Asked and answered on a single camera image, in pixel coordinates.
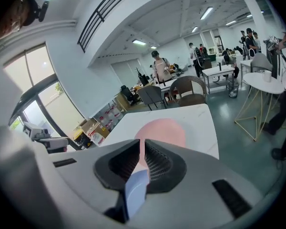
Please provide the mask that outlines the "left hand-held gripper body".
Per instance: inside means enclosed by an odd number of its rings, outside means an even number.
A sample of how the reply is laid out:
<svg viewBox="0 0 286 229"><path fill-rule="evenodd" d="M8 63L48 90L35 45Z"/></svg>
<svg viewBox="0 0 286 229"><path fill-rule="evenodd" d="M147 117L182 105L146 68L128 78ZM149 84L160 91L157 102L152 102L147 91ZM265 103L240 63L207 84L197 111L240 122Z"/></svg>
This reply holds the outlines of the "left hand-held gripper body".
<svg viewBox="0 0 286 229"><path fill-rule="evenodd" d="M23 132L29 136L33 142L41 143L47 152L66 152L69 145L68 138L52 137L47 128L39 127L35 124L24 122Z"/></svg>

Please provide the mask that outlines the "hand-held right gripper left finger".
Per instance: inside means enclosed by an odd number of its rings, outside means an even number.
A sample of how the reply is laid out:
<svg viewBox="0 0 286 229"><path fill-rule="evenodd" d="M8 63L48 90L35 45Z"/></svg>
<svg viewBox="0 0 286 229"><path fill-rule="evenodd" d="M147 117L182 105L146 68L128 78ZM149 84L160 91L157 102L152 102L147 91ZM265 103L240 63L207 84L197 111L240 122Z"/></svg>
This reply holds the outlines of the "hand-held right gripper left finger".
<svg viewBox="0 0 286 229"><path fill-rule="evenodd" d="M64 229L138 229L126 196L138 181L140 141L49 156Z"/></svg>

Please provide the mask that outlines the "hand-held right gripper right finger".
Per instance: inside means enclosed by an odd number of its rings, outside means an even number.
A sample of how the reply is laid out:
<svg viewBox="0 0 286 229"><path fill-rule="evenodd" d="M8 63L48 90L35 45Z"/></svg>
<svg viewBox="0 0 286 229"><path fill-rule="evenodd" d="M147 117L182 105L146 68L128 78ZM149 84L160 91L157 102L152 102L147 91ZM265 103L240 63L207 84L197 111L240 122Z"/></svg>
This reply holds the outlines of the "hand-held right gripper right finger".
<svg viewBox="0 0 286 229"><path fill-rule="evenodd" d="M136 229L245 229L257 217L262 199L248 180L213 156L146 140L151 167L164 174L148 186L133 217Z"/></svg>

